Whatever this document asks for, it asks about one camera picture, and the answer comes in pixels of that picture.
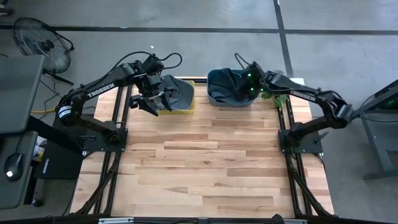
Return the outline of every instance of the concrete floor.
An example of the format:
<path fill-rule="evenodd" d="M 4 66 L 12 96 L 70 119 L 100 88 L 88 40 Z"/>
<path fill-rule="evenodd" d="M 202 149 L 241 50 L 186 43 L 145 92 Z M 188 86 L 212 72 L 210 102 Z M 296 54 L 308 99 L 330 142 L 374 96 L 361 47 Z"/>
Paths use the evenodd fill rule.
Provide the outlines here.
<path fill-rule="evenodd" d="M 272 0 L 13 0 L 18 17 L 34 17 L 51 25 L 115 27 L 196 27 L 277 29 Z M 395 0 L 279 0 L 286 29 L 397 30 Z M 71 67 L 62 76 L 76 84 L 99 78 L 124 54 L 148 50 L 163 57 L 183 55 L 172 75 L 203 76 L 215 68 L 239 68 L 233 54 L 257 61 L 263 69 L 285 70 L 279 34 L 180 32 L 61 32 L 74 44 Z M 294 77 L 308 86 L 339 92 L 354 108 L 378 89 L 398 78 L 398 36 L 287 35 Z M 11 31 L 0 30 L 0 53 L 21 55 Z M 144 59 L 133 57 L 131 60 Z M 166 64 L 173 65 L 175 60 Z M 51 80 L 42 80 L 51 84 Z M 66 93 L 70 86 L 57 83 Z M 42 85 L 34 109 L 42 110 L 52 93 Z M 58 100 L 48 103 L 49 107 Z M 95 105 L 95 100 L 85 106 Z M 314 116 L 322 112 L 312 105 Z M 45 122 L 52 123 L 53 115 Z M 398 223 L 398 178 L 364 182 L 378 170 L 363 125 L 356 120 L 345 129 L 329 130 L 323 140 L 326 176 L 335 213 L 340 217 Z M 21 208 L 23 217 L 60 215 L 72 193 L 73 182 L 48 181 L 48 203 Z M 53 194 L 64 189 L 67 194 Z M 1 211 L 0 219 L 16 218 Z"/>

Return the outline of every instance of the desk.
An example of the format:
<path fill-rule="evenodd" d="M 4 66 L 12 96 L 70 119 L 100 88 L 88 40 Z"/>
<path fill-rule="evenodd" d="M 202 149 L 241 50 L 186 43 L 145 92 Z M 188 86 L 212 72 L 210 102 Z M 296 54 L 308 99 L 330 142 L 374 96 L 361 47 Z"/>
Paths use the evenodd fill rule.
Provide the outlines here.
<path fill-rule="evenodd" d="M 99 96 L 95 118 L 111 120 L 116 92 Z M 292 97 L 292 106 L 296 121 L 312 118 L 306 101 Z M 197 84 L 193 115 L 155 117 L 130 110 L 127 128 L 112 216 L 294 216 L 285 157 L 277 142 L 279 120 L 271 100 L 258 99 L 248 108 L 217 108 L 208 102 L 206 85 Z M 103 156 L 94 152 L 83 161 L 71 212 L 97 187 Z M 321 162 L 304 154 L 303 164 L 308 187 L 333 213 Z"/>

